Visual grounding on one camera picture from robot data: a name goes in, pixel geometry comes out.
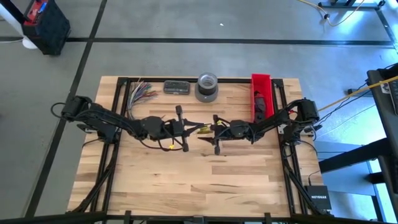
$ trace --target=butcher block tabletop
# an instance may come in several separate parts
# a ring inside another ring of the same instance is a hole
[[[111,109],[117,80],[118,77],[102,77],[96,103]],[[298,79],[285,78],[284,85],[288,103],[302,98]],[[189,95],[165,94],[162,82],[153,82],[152,86],[159,91],[159,96],[133,106],[132,114],[137,119],[147,116],[164,116],[164,121],[177,119],[175,106],[181,105],[183,117],[189,121],[212,123],[214,114],[228,121],[251,120],[248,83],[219,83],[218,97],[212,103],[200,103],[195,98],[194,83]],[[277,98],[281,108],[279,94]],[[198,139],[207,136],[211,134],[195,132],[187,138],[189,152],[164,152],[144,147],[123,131],[108,214],[124,215],[126,210],[131,210],[134,215],[263,217],[264,213],[271,213],[272,217],[290,216],[276,129],[253,145],[247,140],[221,141],[219,156],[214,155],[210,143]],[[96,138],[96,134],[87,134],[85,141]],[[313,144],[310,137],[302,139]],[[144,142],[158,147],[156,142]],[[165,147],[169,144],[168,139],[162,141]],[[307,144],[296,149],[305,185],[308,175],[319,170],[317,155]],[[77,207],[94,186],[102,151],[103,143],[99,141],[82,149],[68,210]],[[321,185],[320,173],[313,174],[311,181],[313,185]],[[292,188],[296,212],[300,213],[297,189],[293,184]],[[103,189],[97,210],[101,210]]]

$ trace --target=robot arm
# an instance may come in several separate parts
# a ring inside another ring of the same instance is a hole
[[[93,103],[88,97],[75,96],[65,103],[61,118],[69,122],[83,122],[84,124],[78,124],[80,129],[96,131],[100,139],[110,144],[117,141],[116,133],[119,129],[123,129],[141,143],[144,139],[157,141],[160,146],[159,149],[164,151],[168,151],[168,149],[161,146],[160,140],[171,138],[182,146],[184,152],[187,152],[189,148],[186,137],[194,130],[204,127],[205,124],[182,119],[181,106],[176,106],[176,112],[178,121],[175,119],[163,121],[162,118],[156,116],[131,120]],[[194,127],[185,130],[185,126]],[[182,142],[177,140],[177,137],[181,137]]]
[[[290,119],[290,111],[297,107],[297,117]],[[276,112],[271,117],[260,123],[250,123],[242,120],[228,122],[217,115],[213,116],[214,125],[210,129],[214,131],[213,138],[200,138],[215,146],[215,154],[220,154],[219,141],[247,139],[254,142],[264,137],[265,133],[282,124],[285,124],[283,140],[289,144],[297,144],[300,141],[300,132],[307,126],[311,126],[319,120],[319,114],[314,101],[302,99],[295,100],[285,108]]]

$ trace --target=white object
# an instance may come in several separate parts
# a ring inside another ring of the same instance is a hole
[[[0,16],[3,17],[23,38],[22,44],[27,49],[37,49],[37,46],[32,43],[22,31],[22,27],[19,22],[11,15],[11,13],[2,5],[0,4]]]

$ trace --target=gray floor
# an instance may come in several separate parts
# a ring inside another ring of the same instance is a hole
[[[27,0],[13,2],[20,9],[27,5]],[[72,37],[89,36],[100,2],[57,0],[71,20]],[[394,31],[398,30],[397,7],[391,1],[382,9]],[[348,12],[330,13],[337,22]],[[0,36],[12,35],[17,34],[0,22]],[[108,1],[97,37],[389,40],[375,11],[360,10],[332,28],[323,24],[317,10],[296,0]],[[21,43],[0,44],[0,219],[20,217],[25,211],[57,124],[50,105],[65,100],[84,47],[84,43],[67,43],[61,56],[49,57]],[[304,95],[322,107],[342,97],[347,88],[361,86],[367,70],[397,60],[392,47],[380,46],[94,43],[78,94],[94,97],[103,75],[269,73],[275,78],[298,77]],[[373,104],[372,99],[361,98],[336,112],[319,130],[318,139],[366,144],[383,137]],[[68,124],[37,215],[65,211],[83,140],[75,124]],[[368,219],[363,213],[366,210],[358,209],[339,215]]]

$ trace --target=colorful wires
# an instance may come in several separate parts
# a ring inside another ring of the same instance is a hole
[[[127,115],[129,119],[134,119],[132,115],[132,107],[140,103],[145,103],[150,99],[157,98],[157,92],[155,90],[150,90],[152,85],[146,82],[135,82],[132,84],[132,90],[130,91],[130,97],[127,102]]]

